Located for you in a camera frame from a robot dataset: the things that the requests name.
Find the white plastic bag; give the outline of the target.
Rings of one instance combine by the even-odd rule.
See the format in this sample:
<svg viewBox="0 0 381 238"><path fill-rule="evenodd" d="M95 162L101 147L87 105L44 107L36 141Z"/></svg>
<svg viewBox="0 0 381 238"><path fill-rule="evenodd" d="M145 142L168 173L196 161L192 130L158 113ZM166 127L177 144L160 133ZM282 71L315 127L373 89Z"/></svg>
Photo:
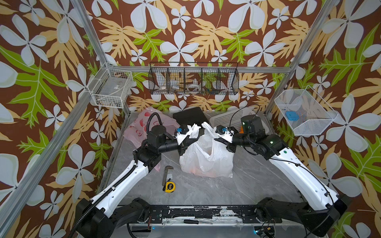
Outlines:
<svg viewBox="0 0 381 238"><path fill-rule="evenodd" d="M180 156L181 170L202 177L232 178L234 153L228 151L224 143L217 141L220 136L216 133L216 128L207 122L203 122L200 127L194 124L188 127L190 132L187 136L194 139L201 128L204 129L204 135L200 135Z"/></svg>

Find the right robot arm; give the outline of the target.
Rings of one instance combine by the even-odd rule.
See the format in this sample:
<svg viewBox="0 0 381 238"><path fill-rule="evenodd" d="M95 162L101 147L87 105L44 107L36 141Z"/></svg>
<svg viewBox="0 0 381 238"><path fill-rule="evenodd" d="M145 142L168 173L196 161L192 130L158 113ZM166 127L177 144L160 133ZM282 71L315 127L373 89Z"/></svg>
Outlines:
<svg viewBox="0 0 381 238"><path fill-rule="evenodd" d="M260 117L247 115L240 123L242 131L231 126L214 127L216 141L225 144L229 152L235 152L238 146L251 148L250 154L261 155L276 166L305 199L294 203L264 198L256 205L257 219L285 219L303 225L307 235L325 236L347 210L348 198L320 181L278 135L267 135Z"/></svg>

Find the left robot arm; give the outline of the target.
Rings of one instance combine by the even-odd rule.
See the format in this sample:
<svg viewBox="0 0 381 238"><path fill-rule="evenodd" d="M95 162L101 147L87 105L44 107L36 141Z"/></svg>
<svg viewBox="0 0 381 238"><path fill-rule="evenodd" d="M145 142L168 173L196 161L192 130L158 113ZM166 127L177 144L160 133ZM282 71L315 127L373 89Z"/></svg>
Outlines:
<svg viewBox="0 0 381 238"><path fill-rule="evenodd" d="M196 124L187 125L178 128L171 136L161 120L158 125L150 126L154 117L160 116L153 113L148 118L147 138L133 151L134 158L127 168L98 195L91 200L83 199L77 205L75 223L68 237L79 233L84 238L109 238L116 228L135 223L140 217L148 218L145 212L150 205L143 199L137 198L132 204L122 207L119 207L120 202L161 161L162 153L177 150L183 154L197 141L200 130Z"/></svg>

